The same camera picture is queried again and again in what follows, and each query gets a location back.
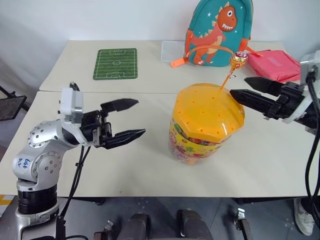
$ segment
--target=soccer field mat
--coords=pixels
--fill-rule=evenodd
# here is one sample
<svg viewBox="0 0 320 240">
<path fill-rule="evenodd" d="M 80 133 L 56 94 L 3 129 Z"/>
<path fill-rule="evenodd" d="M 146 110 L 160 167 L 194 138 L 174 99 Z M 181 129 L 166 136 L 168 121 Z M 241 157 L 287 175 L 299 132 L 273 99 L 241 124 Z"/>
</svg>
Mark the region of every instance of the soccer field mat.
<svg viewBox="0 0 320 240">
<path fill-rule="evenodd" d="M 136 79 L 136 48 L 100 49 L 96 56 L 94 80 Z"/>
</svg>

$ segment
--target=dinosaur print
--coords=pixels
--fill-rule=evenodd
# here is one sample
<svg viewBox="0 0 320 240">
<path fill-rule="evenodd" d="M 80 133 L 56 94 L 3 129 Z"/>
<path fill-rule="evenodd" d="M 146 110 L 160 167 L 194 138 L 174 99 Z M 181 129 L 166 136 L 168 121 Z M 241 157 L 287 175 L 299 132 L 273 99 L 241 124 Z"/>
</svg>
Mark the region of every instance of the dinosaur print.
<svg viewBox="0 0 320 240">
<path fill-rule="evenodd" d="M 220 46 L 223 41 L 226 40 L 226 36 L 223 32 L 232 31 L 237 25 L 237 18 L 235 13 L 235 8 L 229 5 L 227 2 L 224 8 L 220 7 L 219 14 L 215 16 L 216 21 L 212 21 L 213 29 L 208 29 L 204 35 L 200 35 L 199 37 L 195 36 L 193 33 L 189 32 L 189 34 L 193 34 L 190 36 L 192 43 L 195 46 L 202 45 L 211 45 L 211 46 Z M 212 64 L 212 58 L 216 55 L 218 49 L 216 48 L 201 48 L 196 50 L 193 62 L 198 65 L 203 65 L 205 61 L 207 63 Z"/>
</svg>

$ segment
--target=cable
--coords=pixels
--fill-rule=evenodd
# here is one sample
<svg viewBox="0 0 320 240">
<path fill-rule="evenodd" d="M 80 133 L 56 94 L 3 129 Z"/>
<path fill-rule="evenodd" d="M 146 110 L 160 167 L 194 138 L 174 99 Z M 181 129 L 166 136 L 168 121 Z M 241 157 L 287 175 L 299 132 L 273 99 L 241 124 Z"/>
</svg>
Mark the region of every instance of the cable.
<svg viewBox="0 0 320 240">
<path fill-rule="evenodd" d="M 83 235 L 67 236 L 64 240 L 67 240 L 67 239 L 84 239 L 84 240 L 89 240 L 86 236 L 83 236 Z"/>
<path fill-rule="evenodd" d="M 306 79 L 308 88 L 309 88 L 309 92 L 310 92 L 310 96 L 312 98 L 313 101 L 313 106 L 316 112 L 316 116 L 317 116 L 317 127 L 316 127 L 316 134 L 315 134 L 315 138 L 312 144 L 312 148 L 309 154 L 309 158 L 307 161 L 307 165 L 305 168 L 305 187 L 306 187 L 306 192 L 309 198 L 309 208 L 311 210 L 311 215 L 316 223 L 316 225 L 320 228 L 320 218 L 319 218 L 319 213 L 317 210 L 317 207 L 315 205 L 315 201 L 316 201 L 316 197 L 318 196 L 319 193 L 319 189 L 320 189 L 320 155 L 319 155 L 319 163 L 318 163 L 318 178 L 317 178 L 317 183 L 314 189 L 314 193 L 313 195 L 311 194 L 311 190 L 310 190 L 310 183 L 309 183 L 309 175 L 310 175 L 310 168 L 311 168 L 311 164 L 313 161 L 313 158 L 315 156 L 318 144 L 319 144 L 319 140 L 320 140 L 320 103 L 319 103 L 319 99 L 317 97 L 317 93 L 315 91 L 315 87 L 314 87 L 314 81 L 316 80 L 316 78 L 314 76 L 308 76 Z"/>
<path fill-rule="evenodd" d="M 72 197 L 74 196 L 74 194 L 75 194 L 75 192 L 77 190 L 77 187 L 78 187 L 78 184 L 79 184 L 79 181 L 80 181 L 81 172 L 82 172 L 82 167 L 84 166 L 84 162 L 85 162 L 85 160 L 86 160 L 86 158 L 88 156 L 90 148 L 91 148 L 91 146 L 88 147 L 88 149 L 86 150 L 85 155 L 84 155 L 85 147 L 84 146 L 81 147 L 81 154 L 80 154 L 79 162 L 76 164 L 76 170 L 75 170 L 73 182 L 72 182 L 72 185 L 71 185 L 69 197 L 68 197 L 68 199 L 66 201 L 66 204 L 65 204 L 65 206 L 64 206 L 64 208 L 63 208 L 63 210 L 62 210 L 62 212 L 60 214 L 60 216 L 62 216 L 62 217 L 65 217 L 67 209 L 68 209 L 69 204 L 71 202 L 71 199 L 72 199 Z"/>
</svg>

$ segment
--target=clear plastic container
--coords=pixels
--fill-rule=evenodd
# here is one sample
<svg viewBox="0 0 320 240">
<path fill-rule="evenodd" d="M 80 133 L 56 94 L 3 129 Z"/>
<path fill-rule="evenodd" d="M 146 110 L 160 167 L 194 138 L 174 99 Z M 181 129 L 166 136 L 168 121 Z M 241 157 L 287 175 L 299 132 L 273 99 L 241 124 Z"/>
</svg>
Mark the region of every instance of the clear plastic container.
<svg viewBox="0 0 320 240">
<path fill-rule="evenodd" d="M 184 41 L 163 41 L 161 46 L 161 61 L 173 62 L 183 58 L 185 54 Z"/>
<path fill-rule="evenodd" d="M 244 107 L 226 89 L 198 83 L 180 91 L 169 130 L 169 150 L 187 164 L 206 160 L 244 125 Z"/>
</svg>

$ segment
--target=sneaker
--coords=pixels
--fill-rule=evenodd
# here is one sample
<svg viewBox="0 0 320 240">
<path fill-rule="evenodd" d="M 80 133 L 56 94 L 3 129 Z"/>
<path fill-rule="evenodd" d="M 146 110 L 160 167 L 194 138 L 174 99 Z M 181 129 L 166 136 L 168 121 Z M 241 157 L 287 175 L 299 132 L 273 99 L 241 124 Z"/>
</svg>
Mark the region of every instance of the sneaker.
<svg viewBox="0 0 320 240">
<path fill-rule="evenodd" d="M 294 219 L 299 230 L 306 236 L 311 236 L 314 229 L 315 221 L 310 213 L 308 213 L 301 205 L 301 199 L 293 199 Z"/>
</svg>

